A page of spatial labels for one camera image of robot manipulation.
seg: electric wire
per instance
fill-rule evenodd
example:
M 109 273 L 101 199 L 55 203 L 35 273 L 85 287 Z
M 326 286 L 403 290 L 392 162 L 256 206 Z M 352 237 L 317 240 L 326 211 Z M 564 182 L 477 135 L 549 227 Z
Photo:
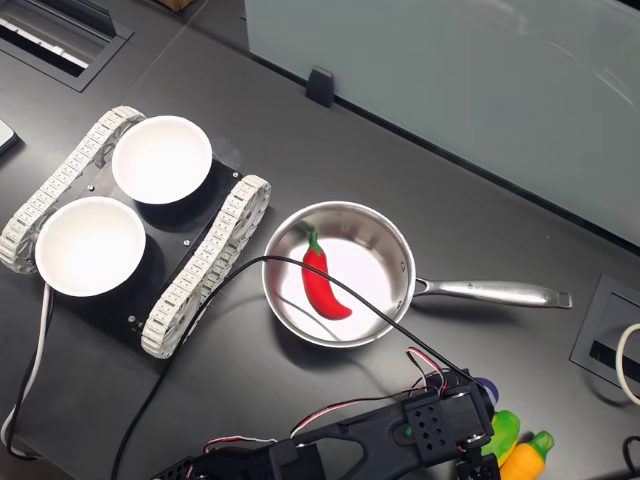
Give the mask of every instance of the electric wire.
M 631 336 L 633 332 L 640 330 L 640 323 L 636 323 L 635 325 L 631 325 L 628 327 L 620 337 L 620 342 L 618 342 L 618 349 L 616 350 L 616 375 L 618 376 L 618 382 L 620 383 L 620 387 L 624 394 L 636 405 L 640 405 L 640 398 L 636 397 L 629 385 L 627 384 L 627 379 L 624 376 L 624 370 L 622 368 L 622 359 L 624 357 L 624 347 L 627 344 L 627 340 Z
M 19 460 L 32 461 L 37 460 L 39 457 L 30 455 L 28 453 L 22 452 L 17 448 L 14 448 L 13 437 L 16 427 L 16 422 L 18 420 L 18 413 L 20 412 L 20 407 L 22 406 L 22 402 L 26 398 L 26 396 L 31 391 L 31 387 L 35 382 L 36 376 L 38 375 L 38 370 L 40 369 L 40 364 L 42 362 L 42 355 L 44 352 L 44 340 L 47 335 L 47 331 L 49 329 L 49 325 L 51 324 L 51 318 L 53 314 L 53 304 L 54 304 L 55 293 L 53 289 L 45 283 L 44 286 L 44 294 L 42 299 L 42 313 L 40 315 L 40 331 L 38 334 L 38 346 L 36 347 L 36 351 L 31 358 L 29 366 L 24 373 L 24 377 L 22 379 L 22 383 L 20 385 L 20 389 L 18 390 L 18 396 L 16 399 L 16 404 L 13 409 L 7 416 L 6 420 L 2 425 L 2 429 L 0 430 L 0 438 L 2 439 L 2 443 L 6 446 L 7 452 L 14 458 Z
M 424 380 L 424 389 L 426 390 L 429 387 L 429 384 L 427 383 L 427 374 L 424 373 L 424 370 L 422 369 L 420 364 L 416 361 L 415 358 L 413 358 L 413 356 L 409 353 L 409 351 L 407 351 L 406 354 L 407 354 L 407 357 L 409 358 L 409 361 L 420 372 L 420 375 L 422 375 L 422 378 L 421 379 L 419 378 L 418 381 L 413 386 L 415 387 L 418 383 L 420 383 L 420 380 Z
M 338 408 L 348 407 L 350 405 L 355 405 L 357 403 L 362 403 L 362 402 L 375 402 L 375 401 L 380 401 L 380 400 L 388 400 L 390 398 L 397 397 L 398 395 L 402 395 L 404 393 L 415 392 L 416 390 L 422 390 L 422 387 L 418 387 L 418 388 L 411 387 L 411 388 L 407 388 L 407 389 L 402 390 L 402 391 L 397 392 L 397 393 L 392 393 L 391 395 L 384 395 L 382 397 L 354 398 L 352 400 L 345 400 L 343 402 L 338 402 L 338 403 L 334 403 L 332 405 L 327 405 L 326 407 L 322 407 L 321 409 L 316 410 L 311 415 L 308 415 L 303 420 L 298 422 L 296 424 L 296 426 L 291 429 L 291 432 L 289 434 L 289 438 L 295 437 L 300 432 L 300 430 L 302 430 L 304 427 L 309 425 L 316 418 L 321 417 L 322 415 L 324 415 L 326 413 L 329 413 L 329 412 L 332 412 L 334 410 L 337 410 Z
M 427 362 L 429 364 L 429 366 L 435 370 L 435 372 L 440 376 L 440 388 L 438 389 L 438 394 L 442 394 L 442 392 L 444 391 L 445 388 L 447 388 L 447 381 L 444 378 L 444 375 L 442 374 L 442 370 L 440 369 L 440 367 L 436 364 L 436 362 L 434 362 L 432 359 L 429 358 L 429 356 L 427 354 L 425 354 L 424 352 L 421 352 L 420 350 L 418 350 L 417 348 L 414 347 L 409 347 L 407 349 L 407 357 L 409 357 L 409 359 L 411 360 L 411 362 L 419 368 L 419 370 L 421 372 L 423 372 L 423 370 L 418 366 L 417 362 L 415 361 L 415 359 L 413 358 L 413 354 L 417 355 L 419 358 L 421 358 L 422 360 L 424 360 L 425 362 Z M 424 384 L 425 384 L 425 388 L 427 386 L 427 377 L 425 376 L 424 378 Z
M 215 445 L 216 443 L 229 443 L 229 442 L 259 442 L 259 443 L 278 443 L 278 440 L 275 438 L 253 438 L 253 437 L 243 437 L 242 435 L 233 435 L 231 437 L 221 437 L 216 438 L 215 440 L 209 440 L 207 444 L 204 446 L 203 453 L 209 453 L 208 447 L 211 445 Z
M 245 264 L 241 265 L 236 270 L 231 272 L 227 276 L 227 278 L 225 278 L 220 283 L 220 285 L 218 285 L 218 287 L 209 295 L 207 300 L 202 305 L 200 305 L 200 307 L 196 311 L 195 315 L 193 316 L 193 318 L 189 322 L 189 325 L 187 325 L 187 328 L 185 328 L 184 333 L 182 334 L 182 337 L 180 338 L 180 341 L 178 342 L 178 344 L 177 344 L 177 346 L 176 346 L 176 348 L 175 348 L 175 350 L 173 352 L 173 355 L 166 360 L 165 367 L 160 372 L 160 375 L 158 376 L 158 379 L 156 380 L 155 385 L 153 386 L 153 388 L 149 392 L 149 395 L 147 395 L 147 398 L 142 403 L 142 406 L 140 407 L 140 409 L 138 410 L 136 415 L 133 417 L 133 420 L 131 421 L 131 423 L 127 427 L 127 430 L 125 431 L 125 434 L 122 437 L 122 440 L 120 441 L 120 445 L 118 446 L 118 450 L 116 452 L 116 456 L 115 456 L 115 459 L 113 461 L 113 466 L 112 466 L 112 469 L 111 469 L 111 480 L 117 480 L 117 478 L 118 478 L 118 470 L 120 468 L 120 463 L 122 461 L 122 457 L 124 455 L 124 451 L 125 451 L 125 448 L 127 446 L 127 443 L 129 442 L 129 438 L 131 437 L 131 434 L 133 433 L 134 429 L 136 428 L 138 422 L 140 421 L 140 418 L 142 418 L 142 415 L 144 414 L 146 409 L 151 404 L 151 401 L 153 400 L 155 394 L 157 393 L 158 389 L 162 385 L 162 382 L 164 381 L 165 377 L 169 373 L 169 370 L 171 369 L 171 366 L 173 365 L 173 362 L 175 362 L 175 359 L 177 358 L 178 353 L 180 352 L 180 350 L 182 348 L 182 345 L 184 344 L 184 341 L 186 340 L 187 336 L 189 335 L 189 332 L 191 332 L 191 329 L 192 329 L 193 325 L 199 319 L 200 315 L 209 306 L 209 304 L 211 303 L 213 298 L 218 294 L 218 292 L 220 292 L 220 290 L 222 290 L 229 282 L 231 282 L 234 278 L 236 278 L 240 273 L 242 273 L 244 270 L 246 270 L 247 268 L 251 267 L 252 265 L 255 265 L 258 262 L 265 262 L 265 261 L 272 261 L 272 260 L 273 261 L 278 261 L 278 262 L 287 262 L 287 263 L 291 263 L 293 265 L 298 265 L 301 268 L 306 268 L 307 270 L 310 270 L 310 271 L 320 275 L 321 277 L 326 278 L 327 280 L 329 280 L 330 282 L 334 283 L 335 285 L 338 285 L 339 287 L 341 287 L 344 290 L 346 290 L 347 292 L 349 292 L 349 294 L 351 294 L 353 297 L 358 299 L 361 303 L 363 303 L 371 311 L 376 313 L 380 318 L 382 318 L 385 322 L 387 322 L 393 328 L 395 328 L 400 333 L 402 333 L 407 338 L 409 338 L 413 343 L 418 345 L 423 350 L 427 351 L 430 355 L 432 355 L 433 357 L 438 359 L 443 364 L 447 365 L 451 370 L 455 371 L 457 374 L 463 376 L 464 378 L 466 378 L 466 379 L 468 379 L 468 380 L 470 380 L 472 382 L 476 382 L 476 380 L 471 375 L 469 375 L 468 373 L 464 372 L 462 369 L 457 367 L 453 362 L 449 361 L 446 357 L 444 357 L 443 355 L 438 353 L 436 350 L 431 348 L 429 345 L 427 345 L 425 342 L 420 340 L 416 335 L 411 333 L 411 331 L 407 330 L 405 327 L 403 327 L 399 323 L 396 323 L 395 321 L 393 321 L 393 319 L 389 318 L 387 315 L 385 315 L 383 312 L 381 312 L 378 308 L 376 308 L 370 302 L 365 300 L 361 295 L 359 295 L 358 293 L 354 292 L 351 288 L 347 287 L 344 283 L 340 282 L 339 280 L 336 280 L 335 278 L 329 276 L 328 274 L 324 273 L 321 270 L 318 270 L 317 268 L 311 267 L 309 265 L 304 264 L 303 262 L 300 262 L 298 260 L 294 260 L 292 258 L 282 257 L 282 256 L 279 256 L 279 255 L 264 255 L 264 256 L 261 256 L 261 257 L 256 257 L 256 258 L 254 258 L 252 260 L 249 260 L 248 262 L 246 262 Z
M 443 368 L 442 369 L 442 374 L 444 375 L 447 372 L 450 372 L 451 369 L 450 368 Z M 434 375 L 438 375 L 438 372 L 431 372 L 429 374 L 427 374 L 427 380 L 429 380 L 431 377 L 433 377 Z M 411 385 L 411 388 L 416 387 L 420 382 L 422 382 L 424 380 L 424 377 L 418 377 L 418 379 L 413 382 L 413 385 Z M 460 379 L 458 378 L 458 376 L 456 375 L 456 386 L 460 385 Z M 410 397 L 411 395 L 413 395 L 413 392 L 409 392 L 409 394 L 407 395 L 407 397 Z

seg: tabletop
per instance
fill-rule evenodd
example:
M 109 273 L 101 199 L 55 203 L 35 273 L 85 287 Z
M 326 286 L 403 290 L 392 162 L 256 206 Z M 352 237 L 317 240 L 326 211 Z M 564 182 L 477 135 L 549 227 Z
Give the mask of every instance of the tabletop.
M 348 110 L 314 104 L 298 85 L 217 41 L 212 2 L 193 7 L 189 16 L 173 17 L 147 2 L 114 2 L 114 14 L 136 33 L 123 57 L 82 94 L 0 54 L 0 114 L 23 139 L 0 158 L 0 223 L 109 108 L 122 103 L 147 116 L 187 117 L 223 160 L 273 187 L 239 262 L 262 254 L 296 210 L 347 200 L 396 224 L 420 276 L 514 280 L 571 292 L 571 310 L 420 298 L 403 325 L 496 383 L 499 408 L 518 415 L 523 431 L 554 435 L 540 478 L 623 471 L 621 444 L 638 433 L 640 410 L 569 356 L 600 275 L 640 289 L 640 259 Z M 41 289 L 37 276 L 0 269 L 2 411 L 10 409 L 35 346 Z M 253 267 L 221 292 L 185 345 L 131 439 L 119 478 L 151 478 L 211 438 L 285 438 L 324 405 L 401 390 L 416 377 L 407 346 L 397 332 L 340 351 L 302 342 L 271 312 L 260 268 Z M 58 308 L 18 435 L 78 479 L 106 479 L 161 367 Z M 325 463 L 343 468 L 345 452 L 334 449 Z M 448 478 L 450 471 L 444 465 L 407 478 Z

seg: pan rim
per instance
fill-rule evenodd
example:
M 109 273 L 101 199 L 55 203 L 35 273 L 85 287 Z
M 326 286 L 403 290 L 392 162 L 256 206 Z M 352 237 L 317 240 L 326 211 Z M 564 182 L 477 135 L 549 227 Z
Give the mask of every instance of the pan rim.
M 409 277 L 409 285 L 407 287 L 407 292 L 406 292 L 405 297 L 403 299 L 402 306 L 396 312 L 396 314 L 393 316 L 394 323 L 400 323 L 400 321 L 402 320 L 402 318 L 406 314 L 407 310 L 409 309 L 409 305 L 411 304 L 411 299 L 413 298 L 413 294 L 414 294 L 414 291 L 415 291 L 415 279 L 416 279 L 415 261 L 414 261 L 414 258 L 413 258 L 413 253 L 411 252 L 411 248 L 409 247 L 409 243 L 404 238 L 404 235 L 402 235 L 402 233 L 400 232 L 398 227 L 396 227 L 393 224 L 393 222 L 391 222 L 387 217 L 382 215 L 380 212 L 378 212 L 378 211 L 376 211 L 376 210 L 374 210 L 374 209 L 372 209 L 370 207 L 367 207 L 365 205 L 359 204 L 359 203 L 340 201 L 340 200 L 320 202 L 320 203 L 315 203 L 313 205 L 309 205 L 308 207 L 305 207 L 305 208 L 303 208 L 301 210 L 296 211 L 295 213 L 293 213 L 292 215 L 287 217 L 280 224 L 280 226 L 276 229 L 276 231 L 273 233 L 273 235 L 269 239 L 269 243 L 267 244 L 267 247 L 265 249 L 265 255 L 271 255 L 272 254 L 271 251 L 272 251 L 276 241 L 280 240 L 280 238 L 287 231 L 289 231 L 291 226 L 293 224 L 295 224 L 298 220 L 300 220 L 303 217 L 306 217 L 307 214 L 309 214 L 310 212 L 313 212 L 315 210 L 319 210 L 319 209 L 323 209 L 323 208 L 332 208 L 332 207 L 342 207 L 342 208 L 347 207 L 347 208 L 351 208 L 353 210 L 357 210 L 357 211 L 364 212 L 364 213 L 368 214 L 370 217 L 372 217 L 376 221 L 382 223 L 387 228 L 389 228 L 389 230 L 396 236 L 396 238 L 399 241 L 399 243 L 406 250 L 405 255 L 407 257 L 407 274 L 408 274 L 408 277 Z M 378 330 L 377 332 L 375 332 L 375 333 L 373 333 L 371 335 L 367 335 L 366 337 L 362 337 L 362 338 L 357 339 L 357 340 L 349 340 L 349 341 L 323 340 L 323 339 L 314 337 L 312 335 L 309 335 L 308 333 L 306 333 L 306 332 L 300 330 L 299 328 L 297 328 L 296 326 L 294 326 L 291 323 L 291 321 L 288 318 L 286 318 L 286 316 L 283 315 L 279 311 L 278 308 L 276 308 L 274 300 L 272 299 L 272 296 L 269 293 L 268 282 L 267 282 L 267 271 L 268 271 L 268 268 L 269 268 L 269 261 L 266 261 L 262 265 L 262 287 L 264 289 L 265 296 L 267 297 L 267 302 L 269 303 L 269 306 L 271 307 L 271 311 L 278 318 L 278 320 L 280 320 L 280 323 L 282 323 L 291 332 L 293 332 L 295 335 L 297 335 L 298 337 L 302 338 L 303 340 L 306 340 L 306 341 L 308 341 L 310 343 L 313 343 L 315 345 L 321 345 L 323 347 L 329 347 L 329 348 L 352 348 L 352 347 L 359 347 L 359 346 L 371 343 L 374 340 L 377 340 L 380 337 L 382 337 L 383 335 L 387 334 L 390 330 L 393 329 L 392 325 L 387 324 L 387 325 L 383 326 L 380 330 Z

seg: white bowl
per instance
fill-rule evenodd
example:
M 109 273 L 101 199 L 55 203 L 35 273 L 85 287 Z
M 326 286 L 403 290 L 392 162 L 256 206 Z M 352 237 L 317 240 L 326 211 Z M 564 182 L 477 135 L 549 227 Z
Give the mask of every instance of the white bowl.
M 132 127 L 113 151 L 113 176 L 142 203 L 178 201 L 209 174 L 213 151 L 207 135 L 186 118 L 153 117 Z
M 45 282 L 74 297 L 107 292 L 131 276 L 146 235 L 138 215 L 104 197 L 76 200 L 44 224 L 36 264 Z

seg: white cable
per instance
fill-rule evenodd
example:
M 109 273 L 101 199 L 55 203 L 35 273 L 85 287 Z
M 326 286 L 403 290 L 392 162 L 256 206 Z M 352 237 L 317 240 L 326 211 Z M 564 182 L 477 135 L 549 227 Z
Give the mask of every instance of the white cable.
M 627 344 L 629 336 L 636 330 L 640 330 L 640 323 L 631 325 L 624 331 L 624 333 L 620 337 L 620 342 L 618 342 L 618 350 L 616 351 L 616 374 L 618 375 L 618 382 L 620 383 L 620 387 L 622 387 L 622 391 L 625 393 L 625 395 L 629 397 L 629 400 L 631 400 L 633 403 L 635 403 L 636 405 L 640 405 L 640 398 L 636 397 L 629 388 L 629 385 L 627 385 L 627 380 L 624 377 L 624 371 L 622 370 L 622 357 L 624 356 L 624 347 Z
M 42 360 L 42 352 L 44 351 L 44 337 L 47 332 L 47 314 L 49 313 L 49 297 L 51 296 L 51 287 L 49 284 L 44 284 L 44 295 L 42 299 L 42 314 L 40 316 L 40 333 L 38 336 L 38 348 L 36 349 L 36 358 L 33 362 L 33 370 L 31 371 L 31 376 L 29 377 L 29 381 L 27 382 L 27 386 L 24 390 L 24 396 L 22 397 L 22 401 L 27 398 L 31 387 L 33 386 L 33 382 L 36 379 L 36 375 L 38 375 L 38 369 L 40 368 L 40 362 Z M 16 411 L 16 407 L 14 406 L 11 410 L 11 413 L 2 424 L 2 430 L 0 431 L 0 437 L 2 438 L 2 443 L 4 446 L 7 446 L 7 429 L 9 428 L 9 423 L 11 423 L 11 419 L 13 418 L 13 413 Z M 11 447 L 11 450 L 16 455 L 20 455 L 21 457 L 33 457 L 33 455 L 29 455 L 27 453 L 21 452 L 17 450 L 15 447 Z
M 418 380 L 418 384 L 420 383 L 420 381 L 424 382 L 424 389 L 425 391 L 429 388 L 429 384 L 427 383 L 427 374 L 424 373 L 424 370 L 422 370 L 422 367 L 420 365 L 418 365 L 418 362 L 416 362 L 415 358 L 413 358 L 411 355 L 407 355 L 409 357 L 409 360 L 411 360 L 411 363 L 413 364 L 414 367 L 416 367 L 418 369 L 418 371 L 420 372 L 420 375 L 422 376 L 422 378 L 420 380 Z
M 440 367 L 438 367 L 438 365 L 433 360 L 431 360 L 427 356 L 426 353 L 418 350 L 417 348 L 414 348 L 414 347 L 407 348 L 406 354 L 409 357 L 409 359 L 411 359 L 412 363 L 414 363 L 414 365 L 416 365 L 416 366 L 417 366 L 417 364 L 415 363 L 415 361 L 414 361 L 413 357 L 411 356 L 411 354 L 417 355 L 418 358 L 420 358 L 423 361 L 425 361 L 431 368 L 433 368 L 434 372 L 436 372 L 440 376 L 441 383 L 440 383 L 440 388 L 438 388 L 438 395 L 440 395 L 442 393 L 442 390 L 447 386 L 447 383 L 445 382 L 444 375 L 442 374 L 442 370 L 440 369 Z M 426 377 L 426 375 L 425 375 L 425 378 L 424 378 L 424 383 L 425 383 L 425 389 L 426 389 L 427 388 L 427 377 Z
M 307 425 L 309 425 L 312 421 L 314 421 L 316 418 L 321 417 L 322 415 L 324 415 L 325 413 L 329 413 L 329 412 L 333 412 L 334 410 L 337 410 L 339 408 L 342 407 L 348 407 L 350 405 L 355 405 L 356 403 L 360 403 L 360 400 L 355 400 L 355 401 L 350 401 L 350 402 L 345 402 L 345 403 L 340 403 L 338 405 L 334 405 L 333 407 L 327 407 L 324 408 L 322 410 L 320 410 L 319 412 L 316 412 L 313 415 L 310 415 L 308 418 L 306 418 L 302 423 L 300 423 L 300 425 L 298 425 L 295 430 L 293 430 L 291 432 L 291 435 L 289 436 L 289 438 L 293 438 L 295 437 L 298 432 L 300 430 L 302 430 L 304 427 L 306 427 Z

